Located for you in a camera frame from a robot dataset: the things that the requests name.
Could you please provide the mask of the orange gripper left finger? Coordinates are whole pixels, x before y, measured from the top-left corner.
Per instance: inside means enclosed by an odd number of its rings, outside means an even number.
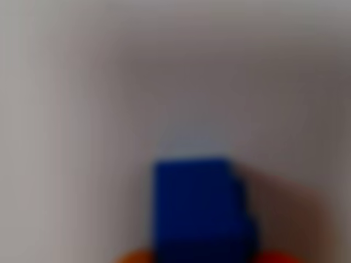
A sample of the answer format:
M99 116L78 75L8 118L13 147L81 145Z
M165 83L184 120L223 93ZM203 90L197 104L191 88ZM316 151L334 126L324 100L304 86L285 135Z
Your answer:
M117 257L113 263L153 263L154 251L152 249L137 249L127 252L122 256Z

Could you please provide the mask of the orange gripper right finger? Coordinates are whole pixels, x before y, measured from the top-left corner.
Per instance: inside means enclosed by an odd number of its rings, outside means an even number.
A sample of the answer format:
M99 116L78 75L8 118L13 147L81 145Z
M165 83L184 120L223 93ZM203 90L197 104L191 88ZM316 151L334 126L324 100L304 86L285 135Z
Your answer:
M302 261L290 254L280 251L263 251L254 257L255 263L301 263Z

